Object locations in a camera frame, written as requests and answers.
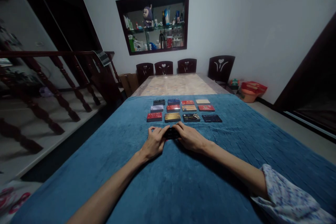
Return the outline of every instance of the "doorway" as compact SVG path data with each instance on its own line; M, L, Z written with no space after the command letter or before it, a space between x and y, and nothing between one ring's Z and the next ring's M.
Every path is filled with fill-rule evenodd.
M336 13L274 106L336 135Z
M102 50L83 0L28 0L59 51ZM72 60L63 57L80 86L85 83ZM77 58L86 76L91 73L82 57Z

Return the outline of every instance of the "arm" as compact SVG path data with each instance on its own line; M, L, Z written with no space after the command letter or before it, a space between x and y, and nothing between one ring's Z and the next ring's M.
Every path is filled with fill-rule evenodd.
M143 147L76 211L68 220L68 224L104 223L135 172L148 160L163 151L165 139L162 137L169 127L169 125L163 129L150 127L148 139Z
M173 126L180 133L178 140L189 150L206 155L228 168L257 197L252 196L264 211L278 223L336 223L316 200L295 186L268 164L262 171L205 139L194 128L178 122Z
M186 149L216 160L233 172L254 194L268 200L265 176L262 171L230 154L182 122L178 122L173 128L180 133L181 138L178 140Z

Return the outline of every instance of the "cardboard box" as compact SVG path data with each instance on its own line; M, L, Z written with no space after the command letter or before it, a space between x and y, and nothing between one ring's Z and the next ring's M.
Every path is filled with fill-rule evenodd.
M119 79L127 97L130 97L139 87L137 74L135 73L121 74L119 75Z

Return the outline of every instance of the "red card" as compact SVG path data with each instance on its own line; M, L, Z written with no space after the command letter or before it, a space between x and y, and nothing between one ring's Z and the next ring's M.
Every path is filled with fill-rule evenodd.
M193 105L194 104L194 101L182 101L182 105Z
M212 105L199 105L198 109L200 111L215 111L215 108Z
M149 113L147 119L162 118L162 113Z
M177 110L177 109L181 109L180 105L168 105L167 106L167 110Z

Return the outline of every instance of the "wall shelf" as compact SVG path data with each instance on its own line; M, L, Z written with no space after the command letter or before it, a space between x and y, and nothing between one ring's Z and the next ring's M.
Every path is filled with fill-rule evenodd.
M188 41L188 11L189 0L117 0L116 1L122 29L130 55L160 53L187 49ZM143 9L152 4L153 20L162 21L162 11L170 8L169 25L157 27L144 27ZM183 12L183 22L172 25L176 11ZM133 30L126 27L125 18L132 22ZM150 45L158 46L159 35L162 33L167 43L167 37L172 37L170 48L149 50Z

